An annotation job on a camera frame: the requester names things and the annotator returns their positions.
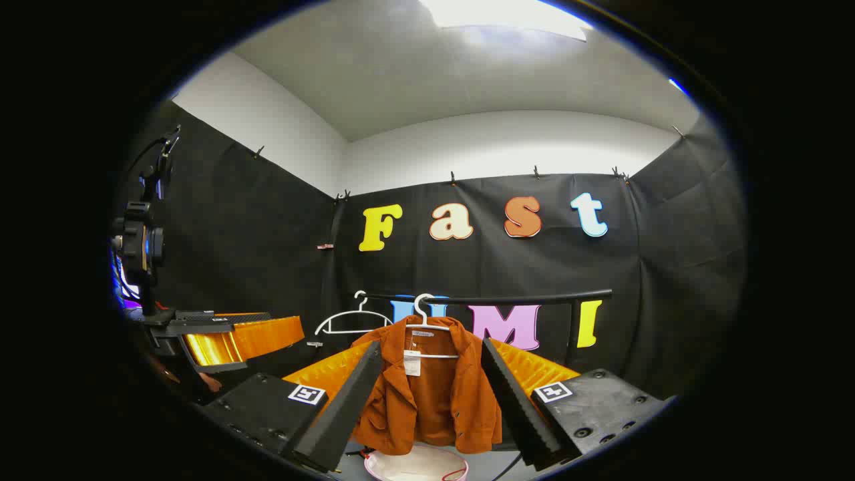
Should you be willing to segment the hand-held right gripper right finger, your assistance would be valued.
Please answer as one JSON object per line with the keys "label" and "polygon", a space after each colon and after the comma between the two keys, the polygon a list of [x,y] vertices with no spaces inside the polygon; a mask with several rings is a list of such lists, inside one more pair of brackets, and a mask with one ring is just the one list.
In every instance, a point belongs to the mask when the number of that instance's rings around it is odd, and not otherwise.
{"label": "hand-held right gripper right finger", "polygon": [[537,470],[598,453],[672,404],[607,369],[571,372],[490,338],[480,365],[523,462]]}

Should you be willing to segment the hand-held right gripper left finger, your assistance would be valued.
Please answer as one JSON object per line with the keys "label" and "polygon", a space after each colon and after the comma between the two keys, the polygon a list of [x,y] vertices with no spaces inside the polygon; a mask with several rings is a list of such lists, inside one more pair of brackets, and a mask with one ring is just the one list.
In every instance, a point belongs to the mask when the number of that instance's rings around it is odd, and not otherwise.
{"label": "hand-held right gripper left finger", "polygon": [[257,374],[226,391],[200,411],[241,444],[284,465],[328,473],[340,458],[381,375],[379,341],[331,357],[336,391],[308,381]]}

